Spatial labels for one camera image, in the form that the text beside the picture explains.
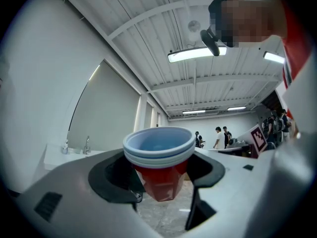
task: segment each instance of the backpack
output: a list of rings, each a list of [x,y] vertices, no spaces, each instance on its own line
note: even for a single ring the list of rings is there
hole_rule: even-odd
[[[196,147],[199,147],[199,143],[200,143],[200,141],[199,141],[199,139],[196,137]]]
[[[230,131],[227,131],[227,135],[228,135],[229,133],[230,133]],[[230,137],[233,138],[231,133],[230,133]]]
[[[283,116],[286,116],[286,115],[281,115],[281,117],[280,117],[280,120],[283,121],[283,129],[289,128],[290,126],[284,123]]]
[[[267,138],[268,136],[268,119],[266,118],[263,123],[262,123],[262,128],[263,128],[263,134],[264,137]],[[272,132],[273,134],[278,133],[279,131],[283,130],[285,128],[285,124],[282,118],[275,120],[274,124],[272,126]]]

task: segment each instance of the man in black shirt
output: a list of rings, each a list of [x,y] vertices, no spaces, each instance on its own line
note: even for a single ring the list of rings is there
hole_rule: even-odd
[[[232,138],[232,135],[229,131],[227,131],[227,127],[223,127],[224,130],[224,148],[227,148],[227,145],[229,143],[229,140]]]
[[[285,128],[282,130],[283,132],[283,141],[288,141],[289,140],[289,131],[288,131],[288,127],[291,126],[291,123],[287,120],[287,116],[286,116],[286,110],[283,109],[282,110],[282,115],[281,115],[281,119],[283,119]]]
[[[274,121],[276,119],[276,116],[275,115],[272,115],[269,119],[268,119],[268,133],[267,133],[267,142],[271,142],[271,143],[274,143]],[[268,147],[267,147],[268,150],[270,149],[273,149],[272,145],[269,144]]]
[[[203,137],[199,135],[199,132],[195,132],[196,135],[196,147],[200,148],[200,144],[203,142]]]

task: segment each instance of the group of people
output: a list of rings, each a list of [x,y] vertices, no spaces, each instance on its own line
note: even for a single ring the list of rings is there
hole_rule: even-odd
[[[283,132],[283,141],[287,142],[290,139],[290,131],[292,131],[292,122],[291,119],[287,117],[287,112],[285,109],[282,110],[282,114],[280,116],[280,119],[283,120],[284,123],[284,129]],[[274,143],[275,137],[274,137],[274,123],[276,121],[276,116],[271,115],[268,119],[268,132],[267,132],[267,139],[266,141],[268,143]]]
[[[221,128],[217,127],[217,140],[213,146],[214,149],[225,149],[229,143],[229,140],[232,138],[232,134],[227,130],[227,127],[223,127],[224,134],[221,132]]]
[[[229,143],[229,140],[232,138],[232,134],[227,130],[227,127],[223,127],[224,134],[221,132],[221,128],[217,127],[216,132],[217,132],[217,140],[214,144],[215,149],[225,149]],[[199,135],[199,132],[195,132],[196,135],[196,147],[201,147],[202,142],[203,142],[203,137]]]

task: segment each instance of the plastic cup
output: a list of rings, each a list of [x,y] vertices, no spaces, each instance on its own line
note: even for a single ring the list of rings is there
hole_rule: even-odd
[[[123,149],[146,192],[156,201],[167,201],[182,187],[195,144],[195,135],[187,129],[158,127],[126,136]]]

